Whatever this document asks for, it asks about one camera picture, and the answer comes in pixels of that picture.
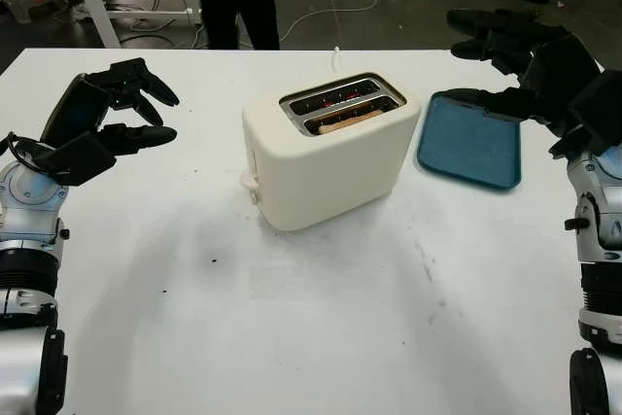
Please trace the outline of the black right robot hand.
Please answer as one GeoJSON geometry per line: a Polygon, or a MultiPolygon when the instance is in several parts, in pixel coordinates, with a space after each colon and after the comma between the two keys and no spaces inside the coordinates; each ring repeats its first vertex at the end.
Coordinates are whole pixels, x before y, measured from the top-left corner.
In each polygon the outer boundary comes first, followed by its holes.
{"type": "Polygon", "coordinates": [[[601,74],[577,36],[530,13],[505,9],[451,10],[446,20],[469,37],[452,46],[453,56],[488,61],[502,74],[516,76],[519,86],[499,92],[453,88],[444,96],[497,119],[537,121],[558,137],[577,126],[568,106],[601,74]]]}

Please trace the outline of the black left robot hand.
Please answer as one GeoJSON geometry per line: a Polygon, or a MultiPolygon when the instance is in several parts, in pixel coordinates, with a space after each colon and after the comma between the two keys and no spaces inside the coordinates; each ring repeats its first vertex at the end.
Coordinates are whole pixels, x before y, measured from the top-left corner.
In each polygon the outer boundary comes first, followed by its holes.
{"type": "Polygon", "coordinates": [[[90,133],[114,156],[133,155],[169,143],[177,132],[163,125],[148,96],[169,107],[180,103],[174,91],[148,69],[141,57],[113,63],[102,72],[80,74],[53,109],[41,141],[59,148],[90,133]],[[125,109],[135,111],[147,123],[140,127],[102,124],[109,110],[125,109]]]}

